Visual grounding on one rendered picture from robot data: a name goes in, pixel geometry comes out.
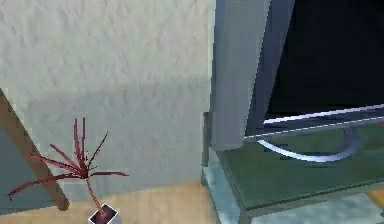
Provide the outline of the green glass television stand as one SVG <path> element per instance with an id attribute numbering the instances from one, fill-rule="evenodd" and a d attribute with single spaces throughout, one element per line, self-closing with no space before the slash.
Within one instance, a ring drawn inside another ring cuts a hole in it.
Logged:
<path id="1" fill-rule="evenodd" d="M 384 124 L 262 139 L 215 151 L 204 114 L 201 183 L 209 188 L 217 224 L 254 224 L 345 199 L 381 211 L 384 222 Z"/>

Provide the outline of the grey television set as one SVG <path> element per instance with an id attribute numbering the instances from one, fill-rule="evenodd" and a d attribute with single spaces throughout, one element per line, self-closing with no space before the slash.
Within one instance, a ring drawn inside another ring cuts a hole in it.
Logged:
<path id="1" fill-rule="evenodd" d="M 384 121 L 384 0 L 215 0 L 211 134 L 217 151 L 258 143 L 310 162 L 351 156 Z M 338 153 L 292 152 L 277 136 L 341 129 Z"/>

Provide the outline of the red house plant white pot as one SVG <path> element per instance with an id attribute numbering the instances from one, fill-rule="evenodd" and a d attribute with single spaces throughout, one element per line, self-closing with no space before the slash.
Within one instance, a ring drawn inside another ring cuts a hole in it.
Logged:
<path id="1" fill-rule="evenodd" d="M 82 134 L 78 134 L 78 119 L 74 119 L 73 124 L 73 141 L 74 141 L 74 154 L 76 156 L 76 160 L 71 159 L 66 153 L 64 153 L 60 148 L 56 145 L 51 144 L 50 147 L 59 153 L 64 162 L 56 161 L 53 159 L 49 159 L 47 157 L 37 155 L 36 153 L 30 153 L 27 155 L 28 158 L 37 159 L 41 162 L 51 164 L 55 167 L 67 170 L 67 173 L 54 175 L 52 177 L 46 177 L 37 179 L 34 181 L 29 181 L 23 183 L 16 188 L 12 189 L 6 196 L 9 200 L 12 200 L 12 197 L 24 189 L 38 184 L 45 184 L 51 181 L 64 180 L 64 179 L 81 179 L 84 180 L 89 194 L 93 203 L 96 206 L 96 211 L 88 218 L 88 224 L 115 224 L 117 220 L 118 212 L 109 206 L 107 203 L 101 204 L 97 199 L 90 182 L 90 178 L 93 176 L 111 176 L 111 175 L 119 175 L 126 176 L 126 173 L 119 171 L 100 171 L 94 172 L 95 167 L 92 167 L 92 162 L 100 152 L 108 134 L 105 134 L 102 141 L 97 146 L 96 150 L 93 152 L 91 157 L 88 157 L 85 153 L 85 139 L 86 139 L 86 118 L 82 118 Z"/>

